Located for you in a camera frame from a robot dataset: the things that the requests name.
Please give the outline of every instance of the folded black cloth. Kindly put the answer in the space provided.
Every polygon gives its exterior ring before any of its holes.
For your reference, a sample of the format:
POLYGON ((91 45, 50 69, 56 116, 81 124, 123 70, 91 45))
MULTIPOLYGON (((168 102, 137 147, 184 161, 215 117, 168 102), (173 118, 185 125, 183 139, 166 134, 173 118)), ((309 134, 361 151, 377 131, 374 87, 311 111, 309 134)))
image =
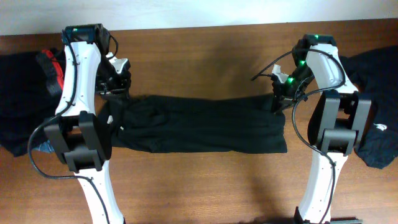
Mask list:
POLYGON ((355 152, 368 166, 382 169, 398 156, 398 46, 340 59, 349 79, 372 99, 376 113, 355 152))
POLYGON ((148 96, 107 102, 112 145, 146 152, 287 152, 285 116, 271 113, 272 95, 233 100, 148 96))
MULTIPOLYGON (((56 52, 0 56, 0 145, 14 156, 27 152, 30 134, 59 104, 65 68, 50 60, 56 52)), ((33 147, 46 140, 39 133, 33 147)))

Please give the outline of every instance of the wooden table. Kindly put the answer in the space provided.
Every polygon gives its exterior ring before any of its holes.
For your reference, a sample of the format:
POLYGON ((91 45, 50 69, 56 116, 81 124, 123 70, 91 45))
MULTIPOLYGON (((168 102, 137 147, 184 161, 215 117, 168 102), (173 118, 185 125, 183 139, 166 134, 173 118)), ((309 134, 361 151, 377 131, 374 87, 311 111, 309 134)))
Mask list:
MULTIPOLYGON (((271 92, 268 78, 250 78, 305 33, 332 34, 340 55, 350 56, 398 44, 398 20, 112 32, 119 41, 118 57, 132 64, 131 95, 209 99, 271 92)), ((0 37, 0 54, 46 47, 60 47, 60 35, 0 37)), ((279 65, 286 73, 294 68, 291 57, 279 65)), ((297 111, 303 133, 317 98, 297 111)), ((127 223, 256 223, 292 217, 305 191, 311 151, 295 135, 290 113, 285 112, 287 154, 149 154, 114 148, 111 179, 127 223)), ((34 157, 50 174, 69 174, 53 154, 35 152, 34 157)), ((41 178, 27 156, 13 158, 5 150, 0 150, 0 170, 0 223, 91 223, 77 181, 41 178)), ((377 170, 352 154, 338 181, 332 216, 398 223, 397 171, 397 161, 377 170)))

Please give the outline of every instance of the white logo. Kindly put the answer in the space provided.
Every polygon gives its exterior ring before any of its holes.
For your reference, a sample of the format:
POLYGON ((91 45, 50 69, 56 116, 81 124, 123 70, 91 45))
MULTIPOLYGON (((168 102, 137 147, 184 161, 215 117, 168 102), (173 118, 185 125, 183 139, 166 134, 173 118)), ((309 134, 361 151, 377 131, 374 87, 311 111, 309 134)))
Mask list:
POLYGON ((384 131, 387 129, 387 125, 385 124, 374 124, 376 125, 376 128, 380 129, 381 131, 384 131))

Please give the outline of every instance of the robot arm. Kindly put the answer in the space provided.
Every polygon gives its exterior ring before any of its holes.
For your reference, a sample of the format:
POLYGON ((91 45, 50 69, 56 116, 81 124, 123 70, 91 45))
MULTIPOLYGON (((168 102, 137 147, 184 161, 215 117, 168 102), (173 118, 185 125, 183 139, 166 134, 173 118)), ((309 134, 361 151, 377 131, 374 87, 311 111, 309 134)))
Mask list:
POLYGON ((73 52, 65 46, 65 82, 56 113, 67 107, 74 85, 76 94, 72 106, 44 131, 60 161, 75 175, 87 177, 95 185, 98 194, 86 180, 79 179, 93 223, 105 224, 109 219, 110 223, 123 224, 124 217, 116 204, 109 178, 111 137, 95 116, 94 97, 97 93, 107 100, 127 98, 130 63, 126 58, 117 59, 109 53, 110 34, 101 24, 67 27, 64 34, 63 42, 66 44, 67 39, 73 52), (80 129, 81 133, 69 134, 73 129, 80 129))
MULTIPOLYGON (((274 66, 272 110, 277 112, 293 106, 297 99, 304 95, 307 85, 313 79, 317 81, 319 88, 328 88, 340 84, 345 76, 344 85, 321 93, 320 101, 308 124, 309 143, 327 154, 335 164, 336 184, 348 155, 361 141, 371 101, 358 93, 357 88, 347 75, 341 72, 335 61, 325 54, 302 49, 326 52, 340 63, 338 49, 332 36, 305 35, 292 51, 297 66, 295 71, 286 75, 280 72, 278 65, 274 66), (344 110, 349 118, 339 119, 339 110, 344 110)), ((313 151, 307 189, 294 216, 296 224, 333 223, 330 222, 329 209, 335 190, 332 169, 331 162, 325 156, 313 151)))

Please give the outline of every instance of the black bracket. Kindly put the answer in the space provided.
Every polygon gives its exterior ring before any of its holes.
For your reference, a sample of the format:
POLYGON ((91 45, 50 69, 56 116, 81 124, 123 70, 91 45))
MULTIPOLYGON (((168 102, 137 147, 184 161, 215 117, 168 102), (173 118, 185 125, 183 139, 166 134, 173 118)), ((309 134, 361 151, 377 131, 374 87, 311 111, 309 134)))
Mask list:
POLYGON ((115 71, 115 68, 111 65, 109 60, 102 55, 101 63, 97 69, 95 93, 99 94, 105 100, 129 98, 129 89, 131 85, 130 66, 130 62, 127 61, 123 67, 120 68, 121 71, 115 71))
POLYGON ((79 116, 59 118, 44 128, 58 159, 67 164, 70 171, 102 169, 104 161, 112 155, 111 136, 94 114, 86 111, 79 116), (81 133, 69 134, 79 127, 81 133))
MULTIPOLYGON (((303 218, 300 215, 299 208, 296 207, 296 211, 294 212, 293 224, 318 224, 318 223, 311 223, 308 220, 303 220, 303 218)), ((335 220, 335 221, 325 222, 324 224, 363 224, 363 221, 358 220, 356 218, 350 218, 349 220, 335 220)))
POLYGON ((308 124, 310 144, 325 153, 338 151, 345 156, 351 154, 361 142, 370 107, 371 100, 358 92, 323 92, 308 124), (349 118, 338 118, 339 110, 344 110, 349 118))
MULTIPOLYGON (((110 33, 102 24, 67 26, 65 33, 70 42, 85 41, 88 44, 96 44, 101 55, 109 52, 110 33)), ((67 43, 65 37, 62 37, 62 42, 67 43)))

